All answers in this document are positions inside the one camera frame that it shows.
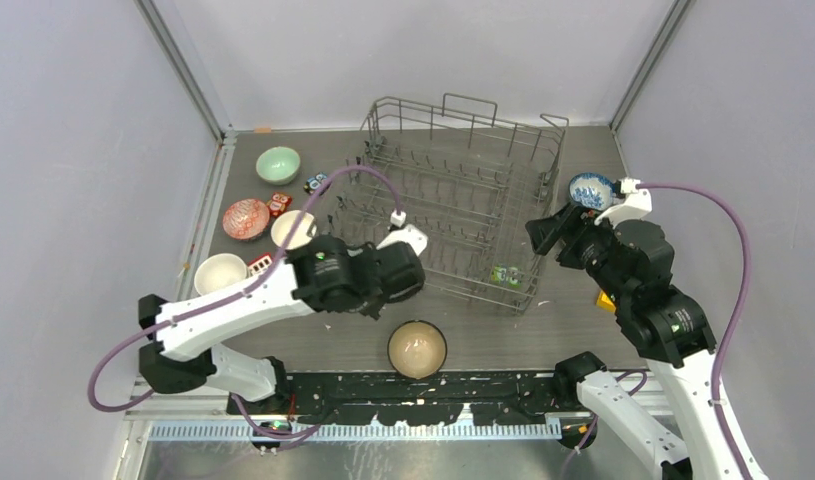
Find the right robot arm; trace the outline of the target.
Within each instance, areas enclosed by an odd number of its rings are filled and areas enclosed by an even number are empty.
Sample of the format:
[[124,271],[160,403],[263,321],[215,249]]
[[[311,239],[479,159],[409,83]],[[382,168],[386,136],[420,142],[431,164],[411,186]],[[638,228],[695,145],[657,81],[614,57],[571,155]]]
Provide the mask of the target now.
[[727,402],[716,340],[702,307],[672,283],[674,249],[662,228],[632,219],[599,223],[569,203],[525,225],[533,251],[556,243],[566,268],[582,270],[611,297],[621,334],[659,381],[681,432],[675,438],[611,376],[593,353],[556,364],[552,389],[567,410],[590,410],[654,479],[763,479]]

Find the blue floral white bowl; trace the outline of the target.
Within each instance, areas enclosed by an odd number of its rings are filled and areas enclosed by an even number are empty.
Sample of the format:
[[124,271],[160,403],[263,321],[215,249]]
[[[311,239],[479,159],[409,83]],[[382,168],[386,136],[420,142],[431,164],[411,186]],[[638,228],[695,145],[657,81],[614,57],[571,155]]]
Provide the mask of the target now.
[[568,192],[572,203],[588,209],[604,211],[614,205],[614,182],[598,173],[575,175],[569,181]]

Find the pale green celadon bowl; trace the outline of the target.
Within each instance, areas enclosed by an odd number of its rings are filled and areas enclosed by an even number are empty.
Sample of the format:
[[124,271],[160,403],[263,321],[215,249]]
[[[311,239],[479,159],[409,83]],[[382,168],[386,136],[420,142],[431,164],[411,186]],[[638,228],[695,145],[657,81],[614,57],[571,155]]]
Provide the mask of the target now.
[[255,172],[264,182],[282,186],[296,178],[300,167],[301,157],[295,149],[277,146],[259,155],[255,163]]

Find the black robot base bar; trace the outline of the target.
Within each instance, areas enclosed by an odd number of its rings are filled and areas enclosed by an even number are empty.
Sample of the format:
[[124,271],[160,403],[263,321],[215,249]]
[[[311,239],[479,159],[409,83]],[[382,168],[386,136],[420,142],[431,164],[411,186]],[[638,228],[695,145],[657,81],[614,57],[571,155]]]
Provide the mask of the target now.
[[552,373],[532,370],[445,371],[425,379],[394,371],[286,373],[276,395],[229,399],[226,411],[321,429],[381,425],[396,437],[459,421],[489,434],[543,430],[565,447],[590,444],[597,435],[592,414],[557,391]]

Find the beige bowl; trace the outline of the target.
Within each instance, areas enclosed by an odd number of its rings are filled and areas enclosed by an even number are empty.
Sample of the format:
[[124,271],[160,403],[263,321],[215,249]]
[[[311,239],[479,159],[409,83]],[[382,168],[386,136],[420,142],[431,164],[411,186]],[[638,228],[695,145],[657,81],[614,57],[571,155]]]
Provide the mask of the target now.
[[249,276],[247,264],[237,255],[220,253],[204,260],[196,269],[193,285],[199,296],[203,296]]

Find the dark teal painted bowl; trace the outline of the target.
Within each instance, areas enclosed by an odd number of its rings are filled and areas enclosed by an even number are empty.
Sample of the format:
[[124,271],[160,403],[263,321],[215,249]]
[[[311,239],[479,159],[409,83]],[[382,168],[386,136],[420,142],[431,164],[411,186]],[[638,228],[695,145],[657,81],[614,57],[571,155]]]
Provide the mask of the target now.
[[398,326],[387,342],[387,356],[399,374],[424,379],[437,373],[448,354],[447,341],[435,325],[421,320]]

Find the grey wire dish rack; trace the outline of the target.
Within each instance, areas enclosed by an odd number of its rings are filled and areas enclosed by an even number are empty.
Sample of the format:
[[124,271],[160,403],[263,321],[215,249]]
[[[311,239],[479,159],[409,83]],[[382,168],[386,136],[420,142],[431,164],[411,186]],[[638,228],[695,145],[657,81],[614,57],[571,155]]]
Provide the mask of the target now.
[[[377,243],[402,204],[429,238],[421,256],[429,286],[521,314],[544,264],[525,223],[555,208],[569,124],[546,113],[536,124],[507,120],[495,102],[453,93],[436,105],[379,98],[347,159],[374,174],[355,172],[335,184],[327,230],[349,243]],[[492,283],[495,265],[518,267],[521,286]]]

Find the teal and white bowl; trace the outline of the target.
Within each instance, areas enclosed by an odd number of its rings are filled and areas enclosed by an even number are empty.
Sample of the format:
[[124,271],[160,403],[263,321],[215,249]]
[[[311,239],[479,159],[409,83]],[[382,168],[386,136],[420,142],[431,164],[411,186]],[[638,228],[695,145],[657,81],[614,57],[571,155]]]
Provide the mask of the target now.
[[316,234],[316,220],[312,214],[291,210],[273,222],[270,236],[276,247],[293,250],[308,244]]

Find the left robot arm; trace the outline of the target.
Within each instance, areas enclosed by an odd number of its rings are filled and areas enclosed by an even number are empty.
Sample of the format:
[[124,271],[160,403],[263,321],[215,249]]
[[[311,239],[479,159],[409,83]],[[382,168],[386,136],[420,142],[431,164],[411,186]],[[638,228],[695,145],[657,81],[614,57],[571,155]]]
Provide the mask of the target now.
[[378,245],[350,246],[321,235],[293,249],[265,273],[194,299],[140,301],[152,340],[139,350],[139,372],[160,394],[210,386],[281,412],[290,398],[283,365],[255,359],[224,341],[263,325],[313,313],[357,313],[378,319],[386,304],[424,286],[419,259],[428,237],[412,225],[390,232]]

